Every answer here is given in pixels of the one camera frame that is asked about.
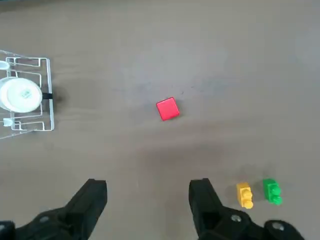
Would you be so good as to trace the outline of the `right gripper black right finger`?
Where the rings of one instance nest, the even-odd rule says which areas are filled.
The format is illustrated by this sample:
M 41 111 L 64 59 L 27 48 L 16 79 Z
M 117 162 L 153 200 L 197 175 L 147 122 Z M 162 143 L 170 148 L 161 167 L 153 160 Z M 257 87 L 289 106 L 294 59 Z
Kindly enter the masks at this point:
M 199 240 L 303 240 L 301 233 L 283 220 L 255 224 L 240 210 L 223 206 L 207 178 L 191 180 L 189 205 Z

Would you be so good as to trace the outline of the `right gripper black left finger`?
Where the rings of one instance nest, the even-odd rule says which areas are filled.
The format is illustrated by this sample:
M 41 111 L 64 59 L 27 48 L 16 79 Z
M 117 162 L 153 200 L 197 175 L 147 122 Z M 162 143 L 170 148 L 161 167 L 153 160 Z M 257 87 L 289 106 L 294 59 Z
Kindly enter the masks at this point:
M 108 201 L 107 182 L 88 179 L 63 207 L 41 212 L 32 221 L 16 227 L 0 222 L 2 240 L 88 240 Z

